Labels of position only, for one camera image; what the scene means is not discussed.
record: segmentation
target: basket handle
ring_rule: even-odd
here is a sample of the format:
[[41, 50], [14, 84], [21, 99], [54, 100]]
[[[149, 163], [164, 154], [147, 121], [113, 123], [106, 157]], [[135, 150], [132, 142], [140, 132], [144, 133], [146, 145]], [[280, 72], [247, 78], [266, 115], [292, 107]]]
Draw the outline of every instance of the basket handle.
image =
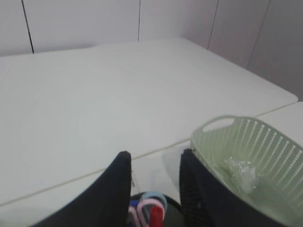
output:
[[[211, 119], [210, 121], [206, 122], [204, 125], [201, 126], [201, 128], [202, 128], [203, 132], [213, 131], [213, 130], [216, 130], [216, 129], [222, 129], [222, 128], [232, 126], [235, 123], [235, 121], [237, 121], [238, 119], [239, 119], [239, 117], [233, 116], [233, 115], [218, 116], [218, 117], [215, 117], [215, 118]], [[217, 123], [218, 121], [221, 121], [221, 120], [233, 120], [233, 122], [232, 123], [229, 122], [227, 125], [220, 126], [218, 128], [206, 130], [207, 127], [209, 127], [212, 124]]]

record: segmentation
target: plastic bag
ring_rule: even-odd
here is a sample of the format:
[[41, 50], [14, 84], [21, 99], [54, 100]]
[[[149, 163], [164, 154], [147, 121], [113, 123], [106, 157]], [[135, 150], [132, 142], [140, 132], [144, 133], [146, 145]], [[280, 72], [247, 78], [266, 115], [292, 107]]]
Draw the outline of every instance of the plastic bag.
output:
[[230, 157], [224, 160], [231, 174], [231, 181], [241, 194], [251, 194], [257, 185], [256, 168], [248, 161], [238, 161]]

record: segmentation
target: pink strap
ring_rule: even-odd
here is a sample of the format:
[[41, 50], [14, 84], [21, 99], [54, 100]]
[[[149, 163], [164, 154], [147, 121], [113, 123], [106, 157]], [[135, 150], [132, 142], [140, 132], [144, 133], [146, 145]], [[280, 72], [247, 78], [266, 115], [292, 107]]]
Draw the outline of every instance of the pink strap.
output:
[[144, 200], [140, 201], [137, 205], [137, 212], [138, 212], [139, 219], [140, 219], [143, 227], [149, 227], [149, 224], [146, 222], [144, 214], [143, 214], [143, 207], [146, 205], [154, 205], [154, 206], [160, 207], [163, 211], [163, 220], [164, 220], [165, 210], [164, 210], [162, 203], [155, 199], [144, 199]]
[[132, 214], [132, 216], [133, 216], [133, 218], [134, 218], [134, 223], [135, 223], [136, 227], [141, 227], [140, 221], [139, 221], [138, 216], [137, 216], [137, 211], [136, 211], [136, 209], [135, 209], [134, 207], [129, 206], [129, 207], [128, 207], [128, 213], [131, 213], [131, 214]]

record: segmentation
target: light green basket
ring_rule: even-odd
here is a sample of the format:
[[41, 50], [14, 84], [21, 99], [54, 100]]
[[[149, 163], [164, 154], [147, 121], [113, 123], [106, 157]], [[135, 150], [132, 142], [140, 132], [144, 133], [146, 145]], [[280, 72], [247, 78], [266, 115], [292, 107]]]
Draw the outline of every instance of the light green basket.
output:
[[[232, 123], [209, 129], [227, 120]], [[200, 162], [238, 197], [284, 225], [301, 226], [296, 223], [303, 216], [303, 148], [297, 143], [258, 119], [222, 116], [194, 131], [191, 147]], [[231, 173], [222, 169], [230, 157], [255, 167], [258, 184], [250, 195], [240, 194]]]

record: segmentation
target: wall seam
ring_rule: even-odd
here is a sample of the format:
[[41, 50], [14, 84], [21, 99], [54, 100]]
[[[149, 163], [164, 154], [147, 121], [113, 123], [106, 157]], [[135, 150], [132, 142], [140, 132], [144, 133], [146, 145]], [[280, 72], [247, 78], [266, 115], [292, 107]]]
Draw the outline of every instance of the wall seam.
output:
[[23, 0], [21, 0], [21, 3], [22, 3], [22, 8], [23, 8], [23, 13], [24, 13], [25, 22], [26, 22], [26, 24], [27, 24], [27, 32], [28, 32], [28, 37], [29, 37], [30, 46], [31, 46], [31, 48], [32, 48], [32, 53], [35, 53], [35, 51], [34, 51], [34, 46], [33, 46], [33, 42], [32, 42], [32, 36], [30, 35], [30, 31], [29, 31], [28, 20], [27, 20], [27, 13], [26, 13], [26, 11], [25, 11], [25, 6], [24, 6]]
[[210, 40], [211, 40], [211, 38], [212, 38], [213, 29], [214, 29], [214, 21], [215, 21], [215, 19], [216, 19], [216, 15], [217, 15], [218, 6], [219, 6], [219, 0], [217, 1], [217, 7], [216, 7], [216, 11], [214, 12], [213, 26], [212, 26], [212, 30], [210, 31], [209, 40], [208, 40], [208, 45], [207, 45], [207, 49], [209, 48]]
[[139, 0], [138, 41], [139, 41], [139, 34], [140, 34], [140, 15], [141, 15], [141, 0]]
[[255, 51], [255, 49], [256, 49], [257, 42], [258, 42], [258, 39], [259, 39], [261, 30], [262, 30], [262, 27], [263, 27], [263, 25], [264, 25], [264, 21], [265, 21], [266, 15], [267, 15], [267, 13], [268, 13], [269, 5], [270, 5], [270, 4], [271, 4], [271, 0], [268, 1], [268, 5], [267, 5], [267, 8], [266, 8], [264, 17], [263, 17], [263, 19], [262, 19], [262, 23], [261, 23], [261, 26], [260, 26], [260, 29], [259, 29], [257, 38], [256, 38], [255, 43], [254, 43], [254, 46], [253, 46], [253, 48], [252, 48], [252, 51], [251, 51], [251, 54], [250, 54], [250, 59], [249, 59], [249, 61], [248, 61], [248, 63], [247, 63], [246, 69], [248, 69], [248, 67], [249, 67], [249, 65], [250, 65], [250, 61], [251, 61], [252, 55], [253, 55], [253, 53], [254, 53], [254, 51]]

